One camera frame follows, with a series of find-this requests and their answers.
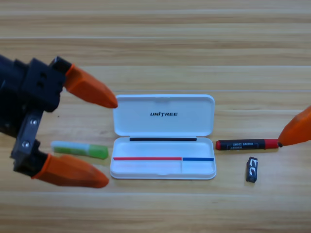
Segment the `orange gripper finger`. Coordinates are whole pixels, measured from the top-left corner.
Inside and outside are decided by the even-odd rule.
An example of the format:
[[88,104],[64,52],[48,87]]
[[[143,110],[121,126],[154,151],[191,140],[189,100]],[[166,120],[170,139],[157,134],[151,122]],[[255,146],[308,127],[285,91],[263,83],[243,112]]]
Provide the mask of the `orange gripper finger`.
[[41,170],[31,177],[57,186],[103,188],[109,183],[95,166],[70,155],[48,155]]

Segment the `dark-tipped orange gripper finger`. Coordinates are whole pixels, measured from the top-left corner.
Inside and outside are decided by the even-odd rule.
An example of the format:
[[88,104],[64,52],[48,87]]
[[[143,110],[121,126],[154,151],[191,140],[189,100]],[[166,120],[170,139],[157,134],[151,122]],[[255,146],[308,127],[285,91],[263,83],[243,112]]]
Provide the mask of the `dark-tipped orange gripper finger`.
[[294,145],[311,139],[311,107],[297,114],[282,130],[278,142],[282,146]]

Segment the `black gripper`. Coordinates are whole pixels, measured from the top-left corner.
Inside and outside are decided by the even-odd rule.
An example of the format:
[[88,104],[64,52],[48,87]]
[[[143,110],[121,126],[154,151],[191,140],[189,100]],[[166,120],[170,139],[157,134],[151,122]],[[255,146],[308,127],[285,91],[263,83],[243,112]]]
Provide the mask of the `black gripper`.
[[113,92],[94,76],[72,64],[55,58],[49,65],[32,59],[0,58],[0,131],[16,139],[11,152],[14,171],[35,176],[46,162],[39,151],[36,134],[44,112],[59,105],[63,86],[76,97],[106,108],[117,108]]

